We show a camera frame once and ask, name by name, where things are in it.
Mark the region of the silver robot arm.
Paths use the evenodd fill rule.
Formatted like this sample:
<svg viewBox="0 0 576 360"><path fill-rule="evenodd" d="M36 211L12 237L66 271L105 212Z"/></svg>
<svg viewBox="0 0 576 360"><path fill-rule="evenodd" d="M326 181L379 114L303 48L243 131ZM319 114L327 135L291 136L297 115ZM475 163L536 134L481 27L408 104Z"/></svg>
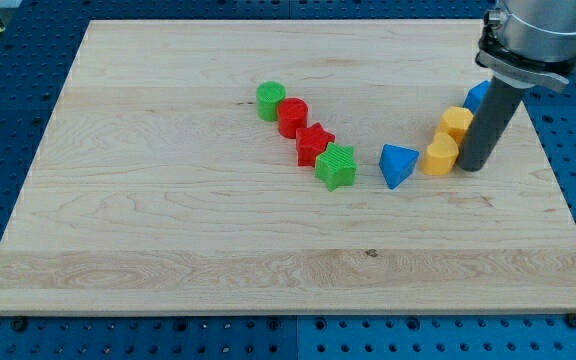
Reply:
<svg viewBox="0 0 576 360"><path fill-rule="evenodd" d="M535 86L563 91L576 69L576 0L498 0L483 17L475 57L492 72L489 87L459 146L457 165L483 168Z"/></svg>

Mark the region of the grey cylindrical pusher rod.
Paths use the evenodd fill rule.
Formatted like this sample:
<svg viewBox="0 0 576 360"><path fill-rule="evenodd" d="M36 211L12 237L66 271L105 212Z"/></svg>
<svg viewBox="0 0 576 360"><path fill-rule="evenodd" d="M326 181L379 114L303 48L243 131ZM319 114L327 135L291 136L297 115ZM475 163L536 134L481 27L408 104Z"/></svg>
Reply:
<svg viewBox="0 0 576 360"><path fill-rule="evenodd" d="M457 165L470 172L483 168L521 103L525 89L493 77L460 144Z"/></svg>

